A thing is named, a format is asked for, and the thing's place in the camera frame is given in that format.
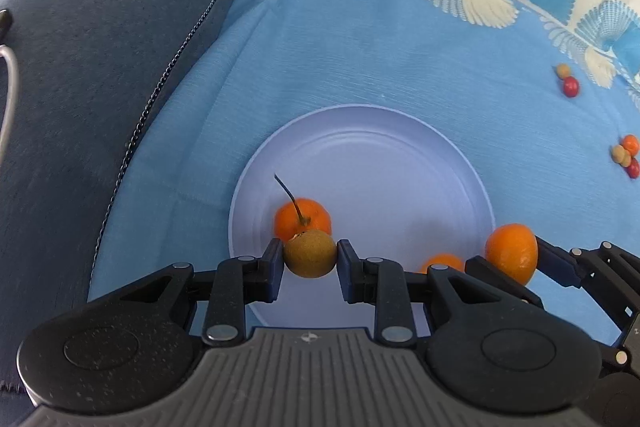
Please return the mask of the oval orange kumquat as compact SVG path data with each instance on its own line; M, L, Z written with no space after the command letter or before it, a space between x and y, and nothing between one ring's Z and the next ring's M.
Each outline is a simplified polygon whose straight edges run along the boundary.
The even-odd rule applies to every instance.
M454 254L440 253L429 257L423 265L421 265L420 272L426 274L428 268L432 265L443 265L444 267L463 272L465 268L465 261Z

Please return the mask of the large orange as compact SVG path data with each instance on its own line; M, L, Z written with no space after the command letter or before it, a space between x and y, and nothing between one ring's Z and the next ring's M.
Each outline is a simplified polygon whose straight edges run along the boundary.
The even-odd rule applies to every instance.
M536 236L521 223L501 225L487 239L485 258L514 281L526 285L537 269Z

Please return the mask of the tan longan single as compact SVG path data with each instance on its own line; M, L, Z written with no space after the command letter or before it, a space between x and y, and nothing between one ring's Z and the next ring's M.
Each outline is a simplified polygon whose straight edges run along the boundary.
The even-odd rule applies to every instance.
M298 277L318 279L333 270L337 259L336 244L328 233L308 230L284 244L283 256L288 269Z

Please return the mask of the orange with stem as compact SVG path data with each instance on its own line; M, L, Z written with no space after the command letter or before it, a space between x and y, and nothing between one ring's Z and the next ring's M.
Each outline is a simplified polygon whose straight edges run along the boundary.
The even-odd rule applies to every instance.
M274 214L273 235L277 239L281 239L285 243L295 235L310 230L319 230L332 235L330 214L320 202L309 198L295 197L280 176L275 174L273 178L288 196L288 202L282 205Z

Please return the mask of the red cherry tomato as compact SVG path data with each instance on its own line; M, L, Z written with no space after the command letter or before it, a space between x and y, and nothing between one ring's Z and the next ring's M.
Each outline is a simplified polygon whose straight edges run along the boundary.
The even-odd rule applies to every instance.
M562 80L562 91L567 98L576 98L580 93L580 83L573 76L567 76Z
M640 176L640 164L637 158L631 158L630 164L625 168L630 179L638 179Z

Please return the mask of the light blue plate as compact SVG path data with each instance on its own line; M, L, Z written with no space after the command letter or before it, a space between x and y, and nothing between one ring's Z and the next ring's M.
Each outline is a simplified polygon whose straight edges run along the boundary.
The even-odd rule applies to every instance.
M344 105L296 118L262 142L236 184L233 257L259 257L288 193L329 213L332 236L361 258L416 272L431 257L483 254L495 217L480 177L454 143L397 110Z

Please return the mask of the tan longan cluster right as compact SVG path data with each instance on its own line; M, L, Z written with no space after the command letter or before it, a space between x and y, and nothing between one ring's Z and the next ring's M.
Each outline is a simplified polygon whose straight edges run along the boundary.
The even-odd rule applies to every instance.
M623 160L622 160L622 162L620 163L620 165L621 165L623 168L627 168L627 167L631 164L631 159L632 159L632 157L631 157L628 153L626 153L626 154L624 155Z

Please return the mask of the tan longan cluster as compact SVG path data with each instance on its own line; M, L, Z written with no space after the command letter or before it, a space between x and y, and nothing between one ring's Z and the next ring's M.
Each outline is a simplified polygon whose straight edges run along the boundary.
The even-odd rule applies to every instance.
M622 162L620 163L620 165L621 165L623 168L627 168L627 167L631 164L631 159L632 159L632 157L631 157L628 153L626 153L626 154L624 155L623 160L622 160Z
M611 157L615 164L623 165L626 161L627 151L626 148L621 145L614 145L611 148Z

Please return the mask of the tan longan cluster left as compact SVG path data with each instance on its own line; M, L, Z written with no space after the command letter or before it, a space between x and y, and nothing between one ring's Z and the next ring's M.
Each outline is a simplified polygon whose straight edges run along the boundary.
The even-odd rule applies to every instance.
M611 148L611 157L615 164L623 165L626 161L627 151L626 148L621 145L614 145Z

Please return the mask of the small orange kumquat round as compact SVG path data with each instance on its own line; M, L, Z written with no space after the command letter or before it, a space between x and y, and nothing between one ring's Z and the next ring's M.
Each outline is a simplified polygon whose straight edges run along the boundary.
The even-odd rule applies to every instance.
M636 157L640 150L640 141L634 134L627 134L620 139L620 145L631 157Z

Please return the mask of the tan longan far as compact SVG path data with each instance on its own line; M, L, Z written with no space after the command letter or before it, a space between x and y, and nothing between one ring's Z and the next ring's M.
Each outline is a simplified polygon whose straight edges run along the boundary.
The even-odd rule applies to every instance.
M570 66L568 66L567 64L556 65L554 70L555 70L555 74L560 79L565 79L572 75L572 70L570 69Z

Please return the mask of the blue patterned bed sheet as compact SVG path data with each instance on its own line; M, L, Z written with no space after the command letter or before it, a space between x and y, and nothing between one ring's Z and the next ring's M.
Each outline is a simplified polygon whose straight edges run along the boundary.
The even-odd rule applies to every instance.
M90 297L178 261L208 270L231 257L232 197L258 147L344 105L445 135L495 225L564 248L639 249L639 184L610 156L639 131L639 0L233 0L126 170Z

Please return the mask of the black smartphone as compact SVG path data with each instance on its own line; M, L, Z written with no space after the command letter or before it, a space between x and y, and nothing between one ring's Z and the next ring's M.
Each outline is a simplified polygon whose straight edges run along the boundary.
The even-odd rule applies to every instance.
M2 9L0 11L0 42L6 41L6 35L10 31L13 25L13 16L8 9Z

